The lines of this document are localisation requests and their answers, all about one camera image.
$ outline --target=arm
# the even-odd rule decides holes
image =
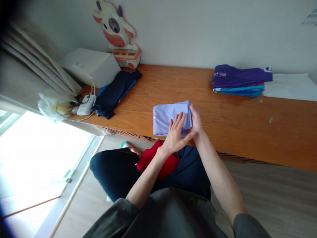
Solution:
[[[204,132],[200,116],[193,105],[191,105],[191,111],[193,128],[189,132],[195,133],[194,142],[211,186],[221,207],[228,216],[231,226],[233,226],[235,216],[239,213],[248,213],[248,211],[245,208],[238,186]]]
[[[153,185],[167,158],[183,148],[194,137],[194,132],[189,133],[185,138],[181,137],[185,117],[186,114],[181,112],[179,115],[176,114],[174,122],[173,120],[170,121],[164,144],[158,148],[156,155],[126,196],[125,199],[137,208],[142,208],[148,200]]]

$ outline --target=plastic bag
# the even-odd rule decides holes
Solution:
[[[61,122],[72,114],[70,103],[76,101],[74,96],[67,92],[47,91],[39,93],[41,99],[38,101],[40,112],[53,122]]]

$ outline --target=red cloth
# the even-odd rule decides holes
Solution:
[[[162,146],[163,143],[161,141],[157,141],[151,149],[146,149],[144,153],[141,156],[141,159],[137,163],[136,167],[138,170],[143,173],[143,171],[146,169],[146,167],[149,165],[149,163],[152,161],[154,158],[158,148]],[[176,156],[173,154],[170,155],[170,157],[167,158],[165,161],[161,171],[158,174],[158,179],[164,179],[166,178],[167,175],[171,174],[174,172],[176,169],[177,165],[179,164],[179,160]]]

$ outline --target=white box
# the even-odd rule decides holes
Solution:
[[[77,48],[59,61],[66,72],[78,81],[97,88],[110,84],[121,70],[110,53]]]

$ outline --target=purple shirt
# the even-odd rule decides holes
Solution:
[[[185,130],[193,127],[190,106],[189,101],[155,106],[153,108],[153,134],[155,136],[167,136],[170,120],[174,120],[176,114],[183,112],[186,113],[186,118],[181,135],[183,137],[187,136]]]
[[[218,65],[214,73],[214,88],[254,86],[273,81],[272,68],[237,69],[227,64]]]

